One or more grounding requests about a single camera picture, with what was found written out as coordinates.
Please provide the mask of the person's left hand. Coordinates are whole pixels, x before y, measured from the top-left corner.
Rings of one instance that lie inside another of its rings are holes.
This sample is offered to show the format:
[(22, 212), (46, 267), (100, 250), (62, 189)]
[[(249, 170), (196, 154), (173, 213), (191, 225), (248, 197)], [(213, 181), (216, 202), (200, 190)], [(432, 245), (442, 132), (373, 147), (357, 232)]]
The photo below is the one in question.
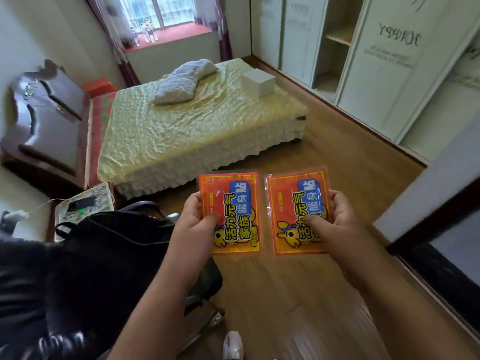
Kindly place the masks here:
[(214, 235), (201, 232), (201, 220), (205, 216), (201, 193), (191, 194), (175, 224), (169, 246), (174, 260), (184, 270), (199, 272), (210, 257)]

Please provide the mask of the orange heat patch packet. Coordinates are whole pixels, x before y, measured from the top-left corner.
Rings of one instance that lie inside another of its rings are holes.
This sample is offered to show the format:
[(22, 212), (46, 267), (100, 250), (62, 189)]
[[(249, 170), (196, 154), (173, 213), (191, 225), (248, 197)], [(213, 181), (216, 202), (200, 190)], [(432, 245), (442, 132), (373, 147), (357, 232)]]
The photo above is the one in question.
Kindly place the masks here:
[(216, 171), (197, 177), (202, 214), (215, 213), (212, 254), (260, 252), (259, 175)]
[(326, 254), (321, 238), (304, 218), (332, 221), (327, 166), (266, 175), (265, 191), (274, 254)]

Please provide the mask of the person's left forearm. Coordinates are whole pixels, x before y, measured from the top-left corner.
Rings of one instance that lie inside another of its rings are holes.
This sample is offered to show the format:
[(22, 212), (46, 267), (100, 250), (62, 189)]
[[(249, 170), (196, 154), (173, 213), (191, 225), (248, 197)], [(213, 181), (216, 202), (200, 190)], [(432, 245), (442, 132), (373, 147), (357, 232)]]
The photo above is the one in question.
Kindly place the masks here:
[(165, 256), (106, 360), (176, 359), (188, 293), (209, 256), (209, 250)]

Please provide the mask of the person's right forearm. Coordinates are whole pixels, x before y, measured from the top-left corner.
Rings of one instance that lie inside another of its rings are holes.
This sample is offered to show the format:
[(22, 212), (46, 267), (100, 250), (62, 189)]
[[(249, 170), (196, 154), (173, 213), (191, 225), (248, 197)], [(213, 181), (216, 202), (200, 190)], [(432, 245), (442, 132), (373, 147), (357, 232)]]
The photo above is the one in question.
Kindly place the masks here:
[(367, 264), (341, 270), (366, 303), (392, 360), (480, 360), (389, 260), (380, 256)]

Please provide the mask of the black office chair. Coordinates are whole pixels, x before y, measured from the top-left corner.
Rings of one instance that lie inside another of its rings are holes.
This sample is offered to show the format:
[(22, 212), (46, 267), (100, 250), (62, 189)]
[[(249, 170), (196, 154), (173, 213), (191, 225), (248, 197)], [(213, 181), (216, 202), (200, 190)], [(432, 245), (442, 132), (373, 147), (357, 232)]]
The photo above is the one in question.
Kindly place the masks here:
[[(167, 251), (166, 251), (165, 256), (166, 256), (166, 255), (173, 255), (172, 251), (169, 249), (169, 246), (170, 246), (170, 243), (169, 243), (169, 245), (168, 245), (168, 248), (167, 248)], [(199, 274), (199, 276), (198, 276), (198, 279), (196, 280), (195, 284), (194, 284), (193, 287), (189, 290), (188, 296), (189, 296), (190, 292), (192, 291), (192, 289), (194, 289), (195, 287), (200, 288), (200, 286), (204, 286), (204, 287), (207, 286), (207, 281), (208, 281), (208, 280), (207, 280), (207, 277), (206, 277), (206, 275), (205, 275), (204, 273), (202, 273), (202, 271), (204, 270), (205, 266), (207, 265), (207, 261), (206, 261), (205, 265), (203, 266), (203, 268), (202, 268), (202, 270), (201, 270), (201, 272), (200, 272), (200, 274)], [(183, 343), (183, 341), (184, 341), (184, 339), (185, 339), (185, 322), (184, 322), (184, 317), (183, 317), (182, 338), (181, 338), (181, 339), (182, 339), (182, 342), (181, 342), (181, 344), (180, 344), (179, 349), (177, 350), (177, 356), (178, 356), (178, 354), (179, 354), (179, 350), (180, 350), (180, 348), (181, 348), (181, 345), (182, 345), (182, 343)]]

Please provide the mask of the bed with yellow-green cover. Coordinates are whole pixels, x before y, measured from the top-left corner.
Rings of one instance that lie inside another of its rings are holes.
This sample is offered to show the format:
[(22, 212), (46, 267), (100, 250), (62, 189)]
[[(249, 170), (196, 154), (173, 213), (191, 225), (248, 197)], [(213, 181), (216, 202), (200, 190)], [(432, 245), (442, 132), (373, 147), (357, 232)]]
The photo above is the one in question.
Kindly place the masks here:
[(190, 102), (155, 106), (162, 78), (91, 102), (86, 186), (112, 183), (126, 199), (181, 186), (199, 174), (301, 140), (307, 106), (278, 86), (254, 99), (241, 87), (254, 69), (218, 63)]

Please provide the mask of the white shoe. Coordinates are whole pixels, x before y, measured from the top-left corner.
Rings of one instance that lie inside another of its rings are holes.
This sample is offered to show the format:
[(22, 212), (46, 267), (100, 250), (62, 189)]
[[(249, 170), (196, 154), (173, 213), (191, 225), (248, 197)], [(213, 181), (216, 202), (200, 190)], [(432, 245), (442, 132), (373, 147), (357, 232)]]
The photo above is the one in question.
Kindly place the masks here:
[(223, 343), (223, 360), (243, 360), (243, 341), (238, 331), (229, 331)]

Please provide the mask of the patterned white bedside table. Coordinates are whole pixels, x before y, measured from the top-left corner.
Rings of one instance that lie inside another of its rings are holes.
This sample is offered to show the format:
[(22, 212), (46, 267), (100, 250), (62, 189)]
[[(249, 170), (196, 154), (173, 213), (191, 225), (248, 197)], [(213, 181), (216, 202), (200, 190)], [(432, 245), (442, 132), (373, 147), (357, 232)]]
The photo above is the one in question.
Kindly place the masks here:
[(59, 203), (55, 208), (55, 226), (65, 222), (77, 224), (92, 214), (114, 211), (114, 203), (113, 188), (101, 183)]

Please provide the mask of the black phone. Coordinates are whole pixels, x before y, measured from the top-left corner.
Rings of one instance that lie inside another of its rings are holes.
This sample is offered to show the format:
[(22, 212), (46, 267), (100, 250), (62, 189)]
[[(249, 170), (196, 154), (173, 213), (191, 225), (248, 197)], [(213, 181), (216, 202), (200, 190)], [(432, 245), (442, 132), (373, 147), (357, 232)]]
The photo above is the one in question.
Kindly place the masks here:
[(93, 207), (96, 205), (96, 196), (90, 195), (83, 198), (75, 199), (69, 202), (67, 207), (67, 212), (79, 212), (81, 210), (85, 210), (89, 207)]

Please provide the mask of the white sliding-door wardrobe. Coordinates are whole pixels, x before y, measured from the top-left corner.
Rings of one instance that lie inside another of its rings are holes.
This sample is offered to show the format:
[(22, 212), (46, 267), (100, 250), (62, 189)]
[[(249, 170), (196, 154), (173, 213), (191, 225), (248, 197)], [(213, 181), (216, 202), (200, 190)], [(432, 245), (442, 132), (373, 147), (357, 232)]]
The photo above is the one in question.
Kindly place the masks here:
[(480, 0), (249, 0), (252, 54), (396, 146), (480, 31)]

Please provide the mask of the orange-red pillow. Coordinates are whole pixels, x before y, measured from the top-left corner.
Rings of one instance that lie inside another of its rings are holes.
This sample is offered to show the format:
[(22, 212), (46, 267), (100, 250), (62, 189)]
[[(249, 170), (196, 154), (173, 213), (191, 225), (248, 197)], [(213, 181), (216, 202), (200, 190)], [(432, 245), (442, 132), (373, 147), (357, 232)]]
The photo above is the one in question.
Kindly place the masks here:
[(116, 87), (110, 82), (110, 80), (103, 77), (90, 82), (85, 82), (82, 88), (91, 98), (117, 92)]

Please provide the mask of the dark wooden headboard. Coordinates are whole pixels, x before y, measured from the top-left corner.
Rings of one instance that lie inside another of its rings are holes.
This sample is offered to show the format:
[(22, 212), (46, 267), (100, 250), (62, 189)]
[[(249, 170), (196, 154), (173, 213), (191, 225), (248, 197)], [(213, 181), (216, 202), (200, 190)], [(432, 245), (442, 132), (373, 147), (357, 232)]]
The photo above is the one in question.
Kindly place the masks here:
[(50, 59), (10, 84), (15, 123), (0, 140), (2, 165), (48, 196), (88, 187), (93, 102)]

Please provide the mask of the purple curtain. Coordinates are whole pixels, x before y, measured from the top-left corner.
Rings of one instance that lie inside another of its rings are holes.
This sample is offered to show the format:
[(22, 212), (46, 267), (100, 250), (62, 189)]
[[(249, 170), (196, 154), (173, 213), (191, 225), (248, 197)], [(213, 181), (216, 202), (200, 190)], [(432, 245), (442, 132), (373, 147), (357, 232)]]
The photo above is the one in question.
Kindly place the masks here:
[(137, 45), (138, 35), (129, 25), (121, 0), (84, 1), (106, 36), (124, 84), (128, 88), (140, 85), (141, 82), (126, 56), (127, 50)]
[(220, 60), (234, 59), (226, 19), (226, 0), (193, 0), (194, 22), (217, 33)]

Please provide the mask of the clear glass bottles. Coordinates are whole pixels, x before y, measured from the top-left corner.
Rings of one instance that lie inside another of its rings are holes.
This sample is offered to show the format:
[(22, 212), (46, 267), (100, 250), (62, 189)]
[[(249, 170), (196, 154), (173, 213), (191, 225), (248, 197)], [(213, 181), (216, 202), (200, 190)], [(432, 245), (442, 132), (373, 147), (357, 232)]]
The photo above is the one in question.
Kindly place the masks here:
[(153, 17), (131, 19), (129, 24), (135, 33), (136, 48), (146, 48), (159, 43)]

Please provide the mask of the window with metal bars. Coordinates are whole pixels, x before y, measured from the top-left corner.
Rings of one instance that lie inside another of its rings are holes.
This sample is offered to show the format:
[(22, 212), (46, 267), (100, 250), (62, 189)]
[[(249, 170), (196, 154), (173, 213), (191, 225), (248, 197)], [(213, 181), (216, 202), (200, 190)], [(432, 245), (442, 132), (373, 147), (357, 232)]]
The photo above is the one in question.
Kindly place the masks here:
[(137, 32), (149, 24), (153, 30), (192, 23), (193, 0), (119, 0), (129, 26)]

